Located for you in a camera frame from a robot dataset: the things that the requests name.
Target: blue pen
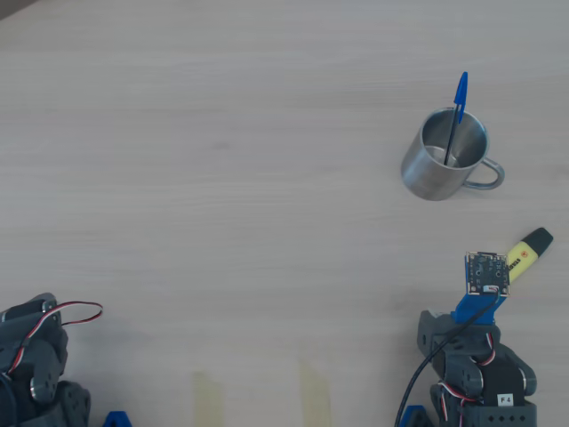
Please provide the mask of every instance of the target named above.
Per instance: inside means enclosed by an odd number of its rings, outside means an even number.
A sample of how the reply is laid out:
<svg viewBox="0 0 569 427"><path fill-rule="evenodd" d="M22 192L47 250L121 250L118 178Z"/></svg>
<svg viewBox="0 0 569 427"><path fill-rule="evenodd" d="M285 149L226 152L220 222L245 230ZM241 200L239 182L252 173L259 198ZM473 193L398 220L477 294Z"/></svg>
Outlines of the blue pen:
<svg viewBox="0 0 569 427"><path fill-rule="evenodd" d="M462 115L464 114L464 107L466 106L466 92L469 87L469 73L466 71L462 73L461 81L459 82L459 87L456 89L456 95L454 96L454 115L453 124L451 125L451 136L448 139L448 145L446 146L445 155L445 165L448 163L448 157L451 155L451 145L453 145L454 131L456 130L456 125L462 121Z"/></svg>

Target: stainless steel mug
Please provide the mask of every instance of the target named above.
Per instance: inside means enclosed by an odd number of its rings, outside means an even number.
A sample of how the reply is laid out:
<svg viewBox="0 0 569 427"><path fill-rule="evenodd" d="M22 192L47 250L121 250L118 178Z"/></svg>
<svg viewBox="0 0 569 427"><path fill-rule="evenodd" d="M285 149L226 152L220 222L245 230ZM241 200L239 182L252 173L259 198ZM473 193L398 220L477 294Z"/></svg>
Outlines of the stainless steel mug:
<svg viewBox="0 0 569 427"><path fill-rule="evenodd" d="M467 111L456 126L451 153L445 165L445 154L453 123L454 109L432 113L419 129L401 164L401 175L407 188L427 200L443 200L464 186L469 189L495 189L504 181L504 169L486 157L488 132ZM474 169L483 164L498 175L483 184L467 181Z"/></svg>

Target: mug handle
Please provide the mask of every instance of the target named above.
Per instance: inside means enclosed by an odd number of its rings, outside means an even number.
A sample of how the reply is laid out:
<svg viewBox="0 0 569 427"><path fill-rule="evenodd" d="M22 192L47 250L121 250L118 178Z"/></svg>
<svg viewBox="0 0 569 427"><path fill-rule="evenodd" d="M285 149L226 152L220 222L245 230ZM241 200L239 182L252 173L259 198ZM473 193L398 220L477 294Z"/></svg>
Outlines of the mug handle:
<svg viewBox="0 0 569 427"><path fill-rule="evenodd" d="M465 181L462 185L464 185L467 189L495 189L496 187L500 187L500 184L504 182L504 176L506 174L504 172L504 168L487 157L482 160L482 164L486 167L489 167L490 169L493 169L496 172L498 175L496 179L492 182L488 182L487 184L483 184L481 182Z"/></svg>

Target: wooden table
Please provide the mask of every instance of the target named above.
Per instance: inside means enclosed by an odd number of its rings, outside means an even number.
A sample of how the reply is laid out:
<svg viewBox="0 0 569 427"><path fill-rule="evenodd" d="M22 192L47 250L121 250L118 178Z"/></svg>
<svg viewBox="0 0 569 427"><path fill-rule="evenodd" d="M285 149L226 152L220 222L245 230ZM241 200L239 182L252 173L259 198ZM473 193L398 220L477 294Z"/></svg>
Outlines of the wooden table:
<svg viewBox="0 0 569 427"><path fill-rule="evenodd" d="M460 300L464 253L505 253L544 226L556 241L497 321L538 375L540 425L561 425L567 13L33 4L0 22L3 308L44 291L105 305L68 330L67 378L92 392L93 426L111 409L135 427L389 426L421 362L419 314ZM399 165L464 70L506 181L426 202ZM430 407L435 380L411 401Z"/></svg>

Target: tape strip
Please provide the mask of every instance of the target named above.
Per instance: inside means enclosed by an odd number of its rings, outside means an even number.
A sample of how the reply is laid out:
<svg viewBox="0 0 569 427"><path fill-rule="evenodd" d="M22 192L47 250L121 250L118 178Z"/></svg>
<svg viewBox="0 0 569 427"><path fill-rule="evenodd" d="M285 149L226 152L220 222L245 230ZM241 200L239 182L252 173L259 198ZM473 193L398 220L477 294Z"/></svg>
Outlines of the tape strip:
<svg viewBox="0 0 569 427"><path fill-rule="evenodd" d="M328 381L301 360L302 416L304 427L332 427L332 406Z"/></svg>
<svg viewBox="0 0 569 427"><path fill-rule="evenodd" d="M192 378L194 391L194 426L223 427L223 390L221 384L210 379L205 372L195 372Z"/></svg>

